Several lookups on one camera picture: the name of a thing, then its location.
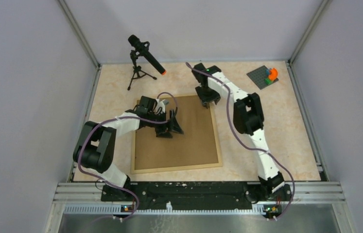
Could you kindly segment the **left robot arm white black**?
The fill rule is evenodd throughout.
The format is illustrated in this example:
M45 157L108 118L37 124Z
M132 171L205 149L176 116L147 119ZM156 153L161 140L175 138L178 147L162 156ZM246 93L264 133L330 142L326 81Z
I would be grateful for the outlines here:
M153 128L156 137L161 138L172 138L173 133L183 134L176 119L178 107L171 109L168 104L167 99L142 96L134 108L119 116L100 123L87 121L73 152L77 168L113 187L112 193L118 200L128 199L130 178L113 163L116 141L145 127Z

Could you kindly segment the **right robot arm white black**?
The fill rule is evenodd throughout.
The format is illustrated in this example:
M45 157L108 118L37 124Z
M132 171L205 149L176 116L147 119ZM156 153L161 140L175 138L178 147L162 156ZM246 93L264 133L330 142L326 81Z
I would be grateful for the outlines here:
M253 143L257 152L257 171L261 183L260 194L266 200L279 195L285 181L273 158L264 132L264 114L257 93L248 93L229 80L217 66L206 68L202 63L191 66L192 74L199 83L196 92L203 106L226 100L227 122L234 136L242 134Z

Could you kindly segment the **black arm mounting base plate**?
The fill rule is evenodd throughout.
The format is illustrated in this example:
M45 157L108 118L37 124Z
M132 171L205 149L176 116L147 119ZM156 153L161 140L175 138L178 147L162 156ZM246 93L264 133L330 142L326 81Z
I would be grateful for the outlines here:
M260 183L248 182L137 182L126 187L129 192L105 185L101 201L124 201L138 210L160 210L170 203L174 210L250 210L263 201L289 201L288 184L268 194Z

